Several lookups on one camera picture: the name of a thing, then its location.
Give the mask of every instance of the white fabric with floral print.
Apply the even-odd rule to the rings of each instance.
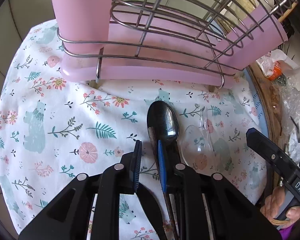
[[[185,129],[199,126],[205,107],[216,157],[198,155],[193,167],[204,174],[219,170],[251,202],[258,200],[266,169],[246,144],[245,133],[258,128],[258,117],[242,74],[234,77],[232,90],[218,93],[199,84],[160,80],[106,80],[96,90],[61,77],[64,52],[56,29],[52,20],[30,30],[11,63],[0,99],[0,184],[18,233],[77,174],[102,173],[133,151],[139,139],[140,181],[159,200],[171,239],[146,125],[155,100],[173,108],[179,146]],[[194,143],[201,143],[200,138]],[[120,206],[120,239],[158,239],[135,195],[122,195]]]

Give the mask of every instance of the spoon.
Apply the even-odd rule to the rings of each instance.
[[[198,173],[207,175],[207,165],[217,172],[207,121],[207,109],[201,109],[200,127],[189,125],[181,142],[181,156],[184,162]]]
[[[165,146],[175,142],[179,135],[179,125],[171,107],[164,101],[154,101],[148,110],[147,125],[153,127],[156,140]]]
[[[168,163],[172,165],[180,163],[178,145],[176,143],[176,140],[179,135],[179,125],[176,115],[174,114],[171,107],[164,101],[154,101],[148,109],[147,126],[157,167],[159,168],[157,152],[158,140],[161,140],[163,150],[168,153]],[[174,220],[171,199],[169,197],[169,194],[167,193],[163,193],[163,196],[167,206],[170,223],[172,225],[173,236],[175,239],[178,239],[177,227]],[[179,194],[175,194],[175,197],[177,198],[177,203],[180,203],[181,200]],[[180,209],[179,207],[176,208],[177,217],[179,218]]]

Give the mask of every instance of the pink flower pattern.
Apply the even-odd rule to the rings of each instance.
[[[58,56],[50,56],[47,59],[47,63],[49,65],[49,67],[54,67],[55,65],[57,65],[60,61],[60,58]]]
[[[49,51],[52,51],[52,48],[49,48],[48,46],[44,46],[39,49],[39,52],[49,52]]]
[[[208,132],[213,133],[213,125],[209,119],[207,119],[207,125],[208,125]]]
[[[32,205],[29,203],[29,201],[26,203],[27,208],[32,210]]]
[[[112,97],[111,99],[114,99],[113,104],[115,104],[116,107],[119,107],[121,105],[122,108],[124,108],[124,105],[128,105],[129,99],[121,98],[121,97]]]
[[[39,78],[38,80],[33,81],[33,86],[29,89],[34,89],[37,94],[40,94],[41,97],[43,97],[44,93],[42,92],[42,87],[46,87],[47,89],[51,90],[51,85],[49,84],[52,84],[55,89],[62,90],[62,88],[66,86],[66,83],[67,81],[64,80],[64,78],[51,77],[48,82],[43,80],[42,78]]]
[[[95,163],[98,151],[92,143],[84,142],[79,148],[79,156],[85,163]]]
[[[164,84],[159,79],[152,80],[155,84],[158,83],[160,86],[164,86]]]
[[[37,172],[37,174],[40,176],[40,177],[49,177],[49,175],[53,172],[53,169],[51,168],[50,165],[46,165],[46,167],[42,167],[42,164],[43,162],[40,161],[38,163],[35,163],[34,164],[34,169],[32,170],[35,170]]]
[[[257,116],[257,114],[258,114],[255,107],[252,107],[252,108],[251,108],[250,113],[253,114],[254,116]]]
[[[148,231],[145,231],[146,228],[141,227],[140,230],[134,230],[133,232],[136,234],[135,237],[131,238],[131,239],[135,239],[135,238],[139,238],[140,240],[145,240],[145,239],[149,239],[149,240],[153,240],[152,238],[150,238],[150,234],[155,233],[154,230],[149,229]]]
[[[17,79],[12,80],[12,82],[15,82],[15,83],[19,83],[19,81],[20,81],[20,77],[18,77]]]
[[[91,234],[91,232],[92,232],[92,220],[89,221],[88,234]]]
[[[123,152],[123,150],[119,149],[119,146],[116,149],[114,149],[114,155],[116,157],[121,157],[123,154],[124,154],[124,152]]]
[[[17,122],[18,119],[18,113],[17,111],[8,111],[7,115],[2,114],[2,111],[0,111],[0,130],[2,130],[2,121],[6,124],[9,123],[11,125],[14,125]]]
[[[7,155],[3,158],[3,160],[4,160],[4,162],[5,162],[6,164],[9,164],[9,158],[8,158]]]

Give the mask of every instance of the human hand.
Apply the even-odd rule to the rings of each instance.
[[[274,218],[278,215],[278,211],[280,206],[283,204],[285,198],[284,187],[276,187],[274,188],[272,195],[266,197],[265,205],[260,209],[261,213],[273,224],[278,225],[276,223],[277,220]],[[287,213],[286,217],[290,220],[286,222],[282,228],[288,228],[295,222],[300,219],[300,206],[291,207]]]

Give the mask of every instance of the metal wire basket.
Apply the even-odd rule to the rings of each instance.
[[[243,68],[237,67],[225,63],[224,60],[220,61],[220,58],[232,57],[236,49],[243,48],[244,39],[253,41],[255,30],[264,32],[262,24],[265,21],[272,22],[280,35],[280,42],[284,42],[275,18],[278,19],[287,9],[292,8],[293,2],[294,0],[113,0],[110,26],[113,25],[115,28],[124,26],[137,32],[138,41],[70,41],[61,37],[59,31],[58,37],[63,41],[63,49],[68,55],[79,58],[98,58],[97,82],[100,78],[102,59],[124,58],[205,70],[212,75],[217,74],[220,78],[220,87],[223,87],[225,76],[234,75],[246,65]],[[264,11],[261,18],[255,18],[253,15],[252,11],[256,8]],[[229,32],[235,34],[235,39],[228,38]],[[153,45],[151,42],[146,42],[150,35],[159,35],[161,41],[173,39],[174,42],[184,44],[184,47],[180,45],[169,47],[164,43],[162,46]],[[217,46],[221,40],[226,41],[227,44],[223,49]],[[66,49],[65,43],[101,43],[105,47],[127,46],[130,50],[128,53],[123,49],[123,53],[104,54],[104,48],[102,48],[99,54],[84,55],[70,52]],[[188,44],[195,44],[200,49],[187,50]],[[146,49],[152,51],[151,57],[142,54]],[[210,56],[201,53],[201,49],[205,52],[209,51]],[[172,53],[174,56],[166,59],[156,56],[158,52]],[[185,56],[185,59],[178,60],[179,55]]]

